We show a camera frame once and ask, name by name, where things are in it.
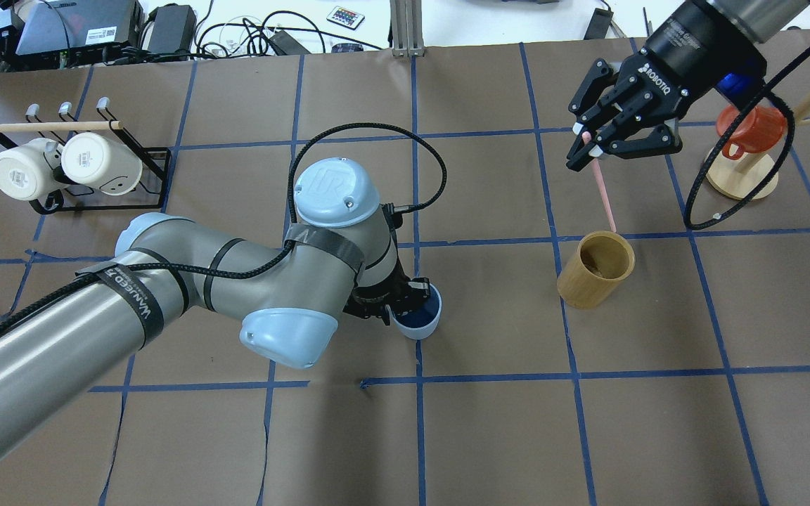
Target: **bamboo cup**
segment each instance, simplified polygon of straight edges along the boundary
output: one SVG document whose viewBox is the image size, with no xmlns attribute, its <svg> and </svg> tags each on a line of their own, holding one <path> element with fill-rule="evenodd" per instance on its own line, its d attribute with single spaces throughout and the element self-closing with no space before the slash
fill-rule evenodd
<svg viewBox="0 0 810 506">
<path fill-rule="evenodd" d="M 577 309 L 592 309 L 633 272 L 636 256 L 623 237 L 611 231 L 589 233 L 558 276 L 558 294 Z"/>
</svg>

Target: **pink straw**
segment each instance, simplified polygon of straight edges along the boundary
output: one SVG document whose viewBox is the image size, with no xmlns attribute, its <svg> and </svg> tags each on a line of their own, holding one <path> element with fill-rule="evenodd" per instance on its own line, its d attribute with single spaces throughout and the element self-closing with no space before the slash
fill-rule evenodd
<svg viewBox="0 0 810 506">
<path fill-rule="evenodd" d="M 592 141 L 592 134 L 588 131 L 583 132 L 583 142 L 589 143 Z M 611 231 L 617 233 L 617 225 L 615 225 L 615 215 L 611 212 L 611 202 L 608 201 L 608 190 L 605 189 L 605 179 L 602 177 L 602 167 L 598 166 L 598 158 L 592 158 L 592 174 L 596 177 L 596 185 L 598 186 L 598 194 L 602 197 L 602 205 L 605 206 L 605 214 L 608 217 L 608 225 L 611 226 Z"/>
</svg>

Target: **white cup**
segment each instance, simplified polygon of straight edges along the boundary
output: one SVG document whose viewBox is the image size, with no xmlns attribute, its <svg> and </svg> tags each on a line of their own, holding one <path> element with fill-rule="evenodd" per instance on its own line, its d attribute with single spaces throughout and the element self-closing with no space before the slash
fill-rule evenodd
<svg viewBox="0 0 810 506">
<path fill-rule="evenodd" d="M 61 166 L 72 180 L 106 195 L 124 195 L 142 177 L 142 160 L 127 146 L 86 131 L 65 144 Z"/>
<path fill-rule="evenodd" d="M 58 142 L 41 137 L 2 151 L 0 190 L 13 199 L 32 201 L 67 188 L 53 175 L 60 164 L 62 148 Z"/>
</svg>

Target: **red mug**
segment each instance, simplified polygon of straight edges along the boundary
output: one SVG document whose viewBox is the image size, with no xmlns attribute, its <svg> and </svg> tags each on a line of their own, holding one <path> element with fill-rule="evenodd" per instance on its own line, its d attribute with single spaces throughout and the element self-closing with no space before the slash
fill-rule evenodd
<svg viewBox="0 0 810 506">
<path fill-rule="evenodd" d="M 723 135 L 739 113 L 732 105 L 724 107 L 724 111 L 717 115 L 717 134 Z M 776 107 L 757 105 L 746 115 L 733 135 L 730 135 L 730 141 L 724 144 L 722 153 L 730 160 L 739 160 L 745 153 L 764 153 L 783 138 L 785 131 L 787 120 Z M 730 149 L 733 146 L 736 147 L 736 152 L 731 154 Z"/>
</svg>

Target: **robotic arm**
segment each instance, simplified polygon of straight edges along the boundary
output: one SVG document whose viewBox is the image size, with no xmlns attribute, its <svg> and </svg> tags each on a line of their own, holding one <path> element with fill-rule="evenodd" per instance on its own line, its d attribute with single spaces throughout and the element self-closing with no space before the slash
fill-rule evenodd
<svg viewBox="0 0 810 506">
<path fill-rule="evenodd" d="M 387 324 L 391 316 L 412 339 L 436 329 L 439 294 L 427 278 L 405 275 L 394 232 L 401 214 L 380 205 L 359 164 L 321 160 L 293 195 L 305 222 L 290 227 L 295 246 L 285 256 L 186 218 L 144 214 L 113 260 L 3 329 L 0 459 L 192 305 L 241 320 L 243 345 L 292 368 L 314 365 L 344 312 Z M 240 274 L 252 266 L 270 267 Z"/>
<path fill-rule="evenodd" d="M 568 105 L 577 138 L 567 167 L 582 170 L 603 153 L 635 158 L 680 151 L 677 124 L 689 106 L 716 89 L 742 109 L 767 72 L 755 43 L 768 41 L 808 4 L 687 0 L 636 54 L 616 65 L 593 62 Z M 645 137 L 632 138 L 644 129 L 650 129 Z M 593 138 L 588 144 L 581 138 L 585 131 Z"/>
</svg>

